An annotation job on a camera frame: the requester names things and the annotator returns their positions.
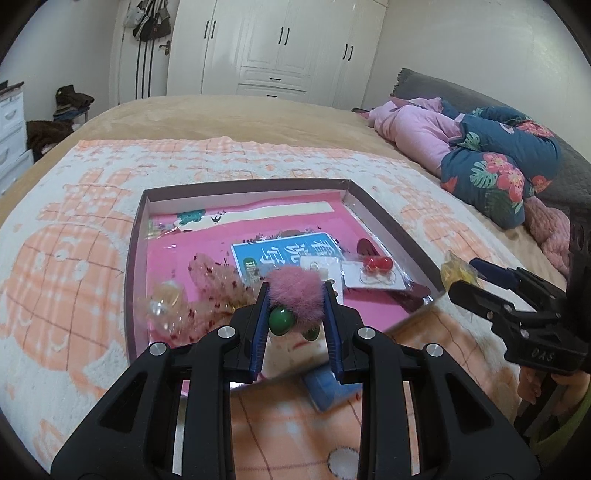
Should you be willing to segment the yellow jewelry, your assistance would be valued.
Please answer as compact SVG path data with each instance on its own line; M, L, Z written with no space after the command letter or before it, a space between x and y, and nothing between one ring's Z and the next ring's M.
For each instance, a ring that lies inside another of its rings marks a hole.
M480 285L477 270L452 251L447 252L440 273L441 281L447 291L458 281L464 281L475 286Z

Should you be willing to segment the dark red curved hair clip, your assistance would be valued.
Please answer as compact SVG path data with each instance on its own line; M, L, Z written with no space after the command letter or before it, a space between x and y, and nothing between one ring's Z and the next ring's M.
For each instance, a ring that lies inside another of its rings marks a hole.
M377 256L378 250L369 239L362 238L356 244L356 253L366 260L369 257ZM408 313L414 313L424 306L425 300L431 296L431 290L412 280L405 280L405 285L405 290L389 290L388 294Z

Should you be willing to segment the blue plastic box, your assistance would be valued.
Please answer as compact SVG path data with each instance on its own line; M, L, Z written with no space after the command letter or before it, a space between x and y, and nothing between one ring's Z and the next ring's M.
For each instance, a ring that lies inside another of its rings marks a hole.
M301 381L318 412L327 412L351 399L359 399L363 390L361 383L339 383L329 364L308 371Z

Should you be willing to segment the red cherry earrings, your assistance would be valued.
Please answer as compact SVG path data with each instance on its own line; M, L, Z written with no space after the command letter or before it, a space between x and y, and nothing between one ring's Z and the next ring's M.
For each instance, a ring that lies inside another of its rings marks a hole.
M366 256L356 261L344 261L342 277L346 287L353 289L404 291L407 288L394 260L388 256Z

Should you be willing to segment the dotted tulle bow hair clip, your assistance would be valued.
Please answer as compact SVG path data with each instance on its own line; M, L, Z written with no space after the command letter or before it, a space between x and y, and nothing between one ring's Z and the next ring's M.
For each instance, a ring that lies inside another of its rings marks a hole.
M174 345L197 342L212 330L228 325L238 308L252 305L262 281L243 282L235 266L205 254L194 255L187 266L197 299L182 294L168 336Z

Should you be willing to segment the clear bag with beads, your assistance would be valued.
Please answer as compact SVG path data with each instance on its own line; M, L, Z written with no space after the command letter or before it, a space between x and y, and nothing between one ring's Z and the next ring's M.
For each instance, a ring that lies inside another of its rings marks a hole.
M174 280L152 286L149 294L135 301L136 319L152 334L176 339L188 325L189 302L185 289Z

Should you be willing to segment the cream claw hair clip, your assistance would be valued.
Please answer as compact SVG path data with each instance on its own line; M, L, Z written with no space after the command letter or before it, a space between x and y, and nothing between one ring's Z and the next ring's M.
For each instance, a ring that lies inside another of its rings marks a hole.
M298 332L287 332L283 336L270 332L260 374L265 380L276 379L307 371L328 361L324 330L321 329L313 341Z

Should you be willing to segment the pink knitted blanket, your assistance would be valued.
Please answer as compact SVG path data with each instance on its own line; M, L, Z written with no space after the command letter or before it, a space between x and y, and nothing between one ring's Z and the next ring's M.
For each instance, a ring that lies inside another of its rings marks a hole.
M564 277L570 272L570 221L559 209L546 206L538 197L525 200L525 227L546 258Z

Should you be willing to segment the floral blue quilt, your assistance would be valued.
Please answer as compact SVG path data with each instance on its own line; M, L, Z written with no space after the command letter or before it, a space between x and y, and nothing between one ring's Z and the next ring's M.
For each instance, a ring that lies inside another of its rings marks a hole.
M441 164L441 186L503 230L525 222L524 202L556 178L562 152L551 130L511 107L478 108Z

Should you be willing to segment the white and orange plush blanket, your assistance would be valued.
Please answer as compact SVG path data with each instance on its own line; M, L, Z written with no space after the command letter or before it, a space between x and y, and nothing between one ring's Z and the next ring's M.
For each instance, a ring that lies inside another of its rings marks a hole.
M124 268L143 190L266 178L350 179L370 193L438 266L451 250L505 266L520 261L480 220L394 153L204 141L79 141L1 227L1 410L49 470L68 436L127 367ZM447 299L397 332L436 341L511 420L517 369L500 340ZM361 400L317 413L298 380L249 387L231 401L238 479L353 478L337 459L359 446Z

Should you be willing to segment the tan bed cover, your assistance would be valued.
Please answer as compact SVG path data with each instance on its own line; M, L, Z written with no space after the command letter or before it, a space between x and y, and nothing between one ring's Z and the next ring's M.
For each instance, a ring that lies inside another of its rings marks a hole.
M28 192L82 140L207 140L348 149L411 167L437 179L382 139L359 115L287 100L238 96L152 97L113 107L90 119L31 167L1 198L5 221Z

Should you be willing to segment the white wardrobe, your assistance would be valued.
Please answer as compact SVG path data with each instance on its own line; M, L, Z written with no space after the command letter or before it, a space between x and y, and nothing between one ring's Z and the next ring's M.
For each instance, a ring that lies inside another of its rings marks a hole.
M385 1L182 1L169 96L246 95L352 110L363 103Z

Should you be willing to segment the white drawer cabinet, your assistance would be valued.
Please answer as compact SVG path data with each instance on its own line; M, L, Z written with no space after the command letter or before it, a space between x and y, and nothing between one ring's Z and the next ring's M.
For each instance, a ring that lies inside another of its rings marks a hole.
M1 90L0 118L0 188L4 196L34 164L27 147L23 82Z

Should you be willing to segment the pile of dark clothes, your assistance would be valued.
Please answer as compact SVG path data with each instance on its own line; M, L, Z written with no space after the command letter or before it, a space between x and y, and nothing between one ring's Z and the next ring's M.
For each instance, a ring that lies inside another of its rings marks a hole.
M74 120L87 114L95 99L75 90L72 84L59 87L55 93L56 109L51 120L26 122L27 149L34 162L74 132Z

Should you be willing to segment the bags hanging on door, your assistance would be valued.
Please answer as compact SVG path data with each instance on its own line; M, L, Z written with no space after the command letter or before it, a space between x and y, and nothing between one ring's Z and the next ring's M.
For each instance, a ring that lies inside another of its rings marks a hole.
M172 30L168 2L165 0L140 1L128 10L123 26L131 30L138 42L167 37Z

